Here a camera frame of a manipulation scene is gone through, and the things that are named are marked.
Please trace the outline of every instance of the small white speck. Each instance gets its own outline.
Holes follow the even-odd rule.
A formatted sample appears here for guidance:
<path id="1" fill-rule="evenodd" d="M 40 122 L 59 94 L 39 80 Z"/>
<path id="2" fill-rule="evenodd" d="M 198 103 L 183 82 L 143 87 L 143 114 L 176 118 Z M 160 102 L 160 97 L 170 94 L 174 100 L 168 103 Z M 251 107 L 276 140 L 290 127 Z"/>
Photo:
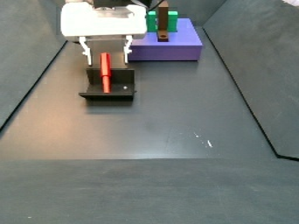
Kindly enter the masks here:
<path id="1" fill-rule="evenodd" d="M 212 148 L 212 145 L 211 145 L 211 141 L 208 140 L 208 145 L 210 145 L 210 147 Z"/>

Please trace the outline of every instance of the red peg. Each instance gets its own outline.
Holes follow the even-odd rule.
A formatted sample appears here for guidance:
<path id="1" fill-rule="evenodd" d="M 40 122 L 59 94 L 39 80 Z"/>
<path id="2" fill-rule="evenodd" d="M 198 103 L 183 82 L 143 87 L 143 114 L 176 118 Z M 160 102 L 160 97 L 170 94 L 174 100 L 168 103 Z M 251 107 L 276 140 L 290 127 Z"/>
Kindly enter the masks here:
<path id="1" fill-rule="evenodd" d="M 111 68 L 109 68 L 109 54 L 103 52 L 99 57 L 100 64 L 100 78 L 103 79 L 103 91 L 105 94 L 111 93 Z"/>

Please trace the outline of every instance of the purple platform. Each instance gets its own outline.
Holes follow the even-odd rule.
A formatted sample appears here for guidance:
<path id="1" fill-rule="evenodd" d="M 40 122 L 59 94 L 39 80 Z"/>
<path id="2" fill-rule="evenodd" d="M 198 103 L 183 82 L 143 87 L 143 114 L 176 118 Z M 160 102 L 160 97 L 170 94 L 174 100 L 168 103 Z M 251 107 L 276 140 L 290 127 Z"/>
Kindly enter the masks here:
<path id="1" fill-rule="evenodd" d="M 128 60 L 199 60 L 202 40 L 188 18 L 179 18 L 178 32 L 170 32 L 170 42 L 158 42 L 156 33 L 135 39 Z"/>

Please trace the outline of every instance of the green block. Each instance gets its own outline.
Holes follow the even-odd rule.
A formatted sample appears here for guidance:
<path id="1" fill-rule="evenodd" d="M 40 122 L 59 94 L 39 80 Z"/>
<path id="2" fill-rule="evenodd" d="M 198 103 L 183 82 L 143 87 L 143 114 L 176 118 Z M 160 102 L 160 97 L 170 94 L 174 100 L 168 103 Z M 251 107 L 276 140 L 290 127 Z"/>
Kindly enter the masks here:
<path id="1" fill-rule="evenodd" d="M 178 25 L 178 11 L 168 11 L 168 32 L 178 32 L 176 25 Z"/>
<path id="2" fill-rule="evenodd" d="M 156 13 L 155 11 L 150 11 L 146 17 L 146 25 L 148 32 L 156 32 Z"/>

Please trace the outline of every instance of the black stand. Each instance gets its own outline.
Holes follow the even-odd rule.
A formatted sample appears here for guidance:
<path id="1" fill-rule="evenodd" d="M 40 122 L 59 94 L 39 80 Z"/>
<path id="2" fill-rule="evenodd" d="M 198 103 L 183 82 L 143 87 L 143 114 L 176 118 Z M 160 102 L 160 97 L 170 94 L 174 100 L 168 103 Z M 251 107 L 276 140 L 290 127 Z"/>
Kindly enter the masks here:
<path id="1" fill-rule="evenodd" d="M 92 101 L 132 101 L 135 98 L 135 70 L 111 69 L 111 93 L 103 92 L 103 80 L 99 77 L 99 68 L 87 68 L 88 90 L 79 93 Z"/>

